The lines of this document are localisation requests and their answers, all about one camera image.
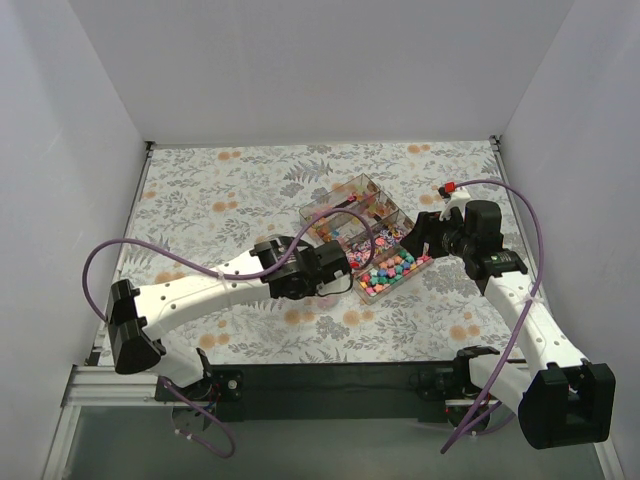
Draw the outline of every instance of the white wall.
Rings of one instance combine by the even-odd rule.
[[[98,325],[83,260],[122,234],[144,144],[66,0],[0,0],[0,59],[0,477],[34,479]]]
[[[159,143],[487,139],[573,0],[71,0]]]
[[[640,472],[639,86],[640,4],[576,0],[503,137],[509,179],[541,217],[554,314],[616,374],[628,478]]]

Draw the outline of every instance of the floral tablecloth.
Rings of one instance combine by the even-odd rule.
[[[293,235],[301,206],[361,173],[411,218],[442,209],[436,189],[447,181],[500,177],[489,142],[156,149],[130,236],[214,266],[271,234]],[[477,186],[471,194],[500,204],[505,245],[524,258],[505,192]],[[135,285],[190,273],[138,247],[123,255],[121,276]],[[500,349],[509,330],[461,260],[445,258],[371,306],[355,292],[268,300],[214,312],[174,335],[212,364],[397,362],[448,360],[467,345]],[[108,340],[99,364],[113,364]]]

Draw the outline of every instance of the tabletop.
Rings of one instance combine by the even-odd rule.
[[[129,236],[209,267],[272,234],[293,236],[300,207],[361,173],[411,218],[444,207],[436,190],[445,182],[500,178],[488,141],[159,148],[149,162]],[[526,258],[506,193],[493,185],[470,193],[500,205],[505,246]],[[141,247],[126,246],[121,256],[121,278],[134,285],[191,274]],[[450,360],[468,345],[501,349],[510,331],[462,261],[448,257],[373,305],[355,292],[266,300],[213,312],[173,335],[212,364],[268,364]],[[99,365],[113,365],[108,339]]]

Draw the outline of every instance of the gray floor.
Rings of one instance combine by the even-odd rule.
[[[602,479],[592,445],[536,451],[517,422],[465,438],[440,455],[445,433],[411,420],[234,424],[238,452],[220,460],[173,434],[170,409],[83,408],[70,479]],[[205,433],[226,443],[212,427]]]

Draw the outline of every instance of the floral pattern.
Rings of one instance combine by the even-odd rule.
[[[500,178],[489,142],[156,149],[130,236],[214,266],[269,235],[293,235],[300,207],[361,173],[411,218],[443,208],[436,190],[447,181]],[[505,243],[525,258],[505,192],[471,193],[500,204]],[[122,255],[121,276],[136,285],[190,273],[136,246]],[[502,348],[509,338],[456,258],[437,260],[372,306],[355,292],[266,300],[213,312],[173,334],[205,349],[212,364],[447,360],[462,347]],[[100,364],[113,364],[108,341]]]

